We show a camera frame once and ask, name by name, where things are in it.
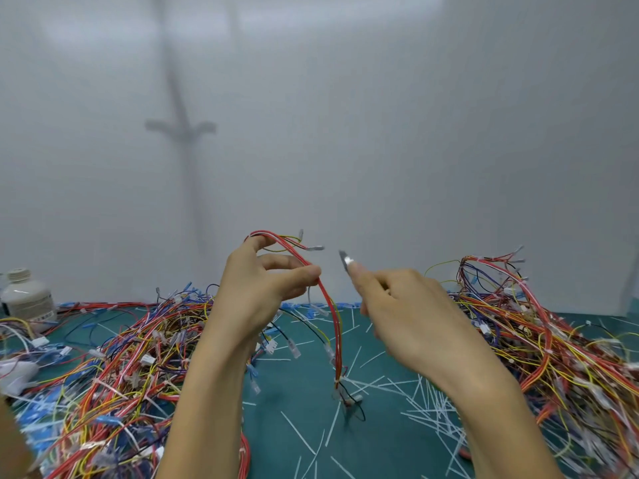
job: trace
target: metal terminal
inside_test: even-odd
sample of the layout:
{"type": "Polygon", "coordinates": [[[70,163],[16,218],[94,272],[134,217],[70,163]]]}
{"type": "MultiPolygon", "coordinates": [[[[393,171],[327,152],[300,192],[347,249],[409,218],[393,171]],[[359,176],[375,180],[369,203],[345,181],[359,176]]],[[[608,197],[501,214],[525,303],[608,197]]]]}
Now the metal terminal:
{"type": "Polygon", "coordinates": [[[348,254],[343,250],[339,251],[339,257],[342,259],[344,270],[346,271],[346,273],[348,273],[348,264],[350,264],[351,262],[355,262],[354,259],[348,257],[348,254]]]}

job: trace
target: white wall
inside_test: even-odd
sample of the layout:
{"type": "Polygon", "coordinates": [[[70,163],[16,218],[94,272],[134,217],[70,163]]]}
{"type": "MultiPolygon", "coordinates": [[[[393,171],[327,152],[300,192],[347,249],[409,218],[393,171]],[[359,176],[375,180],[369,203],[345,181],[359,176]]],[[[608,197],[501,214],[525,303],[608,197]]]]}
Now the white wall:
{"type": "Polygon", "coordinates": [[[352,301],[339,248],[423,270],[523,243],[547,307],[624,312],[638,9],[170,0],[189,118],[217,123],[188,153],[144,128],[175,120],[151,0],[2,0],[0,262],[58,301],[148,298],[218,281],[251,230],[303,227],[352,301]]]}

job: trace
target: teal table surface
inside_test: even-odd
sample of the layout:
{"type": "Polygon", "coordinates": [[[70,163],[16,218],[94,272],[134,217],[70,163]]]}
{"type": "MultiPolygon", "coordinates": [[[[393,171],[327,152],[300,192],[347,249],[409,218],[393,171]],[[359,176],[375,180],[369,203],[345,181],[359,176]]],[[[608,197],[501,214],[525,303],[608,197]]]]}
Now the teal table surface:
{"type": "MultiPolygon", "coordinates": [[[[144,314],[141,310],[135,313],[140,316],[144,314]]],[[[568,314],[563,316],[567,321],[574,322],[575,326],[590,321],[593,326],[584,329],[585,334],[590,333],[591,337],[605,334],[602,329],[595,326],[600,323],[614,334],[639,331],[636,325],[612,317],[568,314]]],[[[385,378],[376,382],[376,385],[385,385],[383,388],[393,390],[392,386],[386,386],[389,383],[388,379],[400,382],[418,378],[415,373],[405,369],[385,353],[364,365],[366,361],[383,352],[384,346],[374,338],[372,329],[366,332],[370,322],[368,318],[360,316],[357,309],[352,316],[350,310],[343,311],[342,318],[345,331],[342,338],[344,364],[351,367],[357,355],[355,366],[349,373],[350,379],[370,383],[384,376],[385,378]]],[[[75,342],[75,346],[89,349],[92,347],[88,341],[90,332],[93,344],[100,344],[112,337],[113,332],[118,332],[123,329],[122,326],[132,322],[131,315],[112,311],[90,317],[84,324],[81,318],[77,318],[53,332],[49,338],[51,342],[63,342],[66,338],[68,342],[75,342]],[[83,327],[95,322],[100,322],[101,325],[83,327]]],[[[280,348],[271,356],[262,356],[268,360],[256,362],[261,392],[256,395],[249,386],[248,379],[245,381],[243,400],[247,404],[244,405],[244,433],[251,445],[250,478],[292,478],[301,458],[297,476],[301,479],[311,462],[313,454],[284,418],[283,413],[314,451],[319,448],[318,477],[347,477],[331,457],[358,479],[432,479],[446,475],[451,465],[450,451],[454,450],[456,442],[450,437],[438,436],[432,428],[403,416],[401,412],[406,412],[413,406],[403,395],[389,391],[367,388],[368,394],[361,392],[365,421],[358,417],[359,412],[347,415],[340,409],[328,446],[325,446],[337,409],[337,402],[332,397],[334,370],[328,362],[322,344],[306,326],[293,321],[287,315],[283,315],[277,324],[286,335],[299,344],[301,356],[297,360],[294,359],[286,347],[285,340],[279,337],[277,341],[280,348]],[[322,434],[324,440],[320,445],[322,434]]],[[[316,320],[315,324],[329,337],[334,336],[331,322],[316,320]]],[[[625,336],[624,342],[633,350],[639,349],[639,340],[634,335],[625,336]]],[[[59,376],[71,366],[72,364],[59,365],[45,369],[40,372],[38,378],[59,376]]],[[[416,383],[398,386],[412,396],[416,383]]],[[[349,391],[354,392],[356,388],[355,385],[348,384],[349,391]]],[[[415,401],[421,407],[425,406],[420,394],[417,394],[415,401]]],[[[459,464],[454,463],[449,476],[465,476],[460,467],[463,467],[470,477],[474,476],[469,462],[457,457],[456,460],[459,464]]],[[[313,477],[314,472],[311,468],[307,477],[313,477]]]]}

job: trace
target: left hand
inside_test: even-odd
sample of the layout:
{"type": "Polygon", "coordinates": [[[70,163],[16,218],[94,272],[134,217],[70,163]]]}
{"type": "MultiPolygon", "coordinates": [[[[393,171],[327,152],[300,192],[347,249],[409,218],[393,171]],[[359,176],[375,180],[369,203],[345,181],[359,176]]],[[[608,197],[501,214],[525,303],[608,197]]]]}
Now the left hand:
{"type": "Polygon", "coordinates": [[[256,338],[282,301],[299,297],[321,274],[318,265],[303,265],[291,255],[260,249],[275,242],[265,236],[251,237],[229,256],[215,297],[209,327],[236,344],[256,338]],[[272,269],[286,272],[270,273],[272,269]]]}

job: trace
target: bottle label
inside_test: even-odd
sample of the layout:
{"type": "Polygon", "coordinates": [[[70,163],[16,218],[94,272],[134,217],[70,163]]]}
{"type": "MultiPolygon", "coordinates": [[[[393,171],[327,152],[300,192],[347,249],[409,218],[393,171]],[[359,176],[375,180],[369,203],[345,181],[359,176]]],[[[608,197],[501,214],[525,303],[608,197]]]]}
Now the bottle label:
{"type": "Polygon", "coordinates": [[[57,321],[56,306],[53,304],[51,294],[47,297],[22,304],[7,303],[9,316],[18,317],[25,321],[43,322],[57,321]]]}

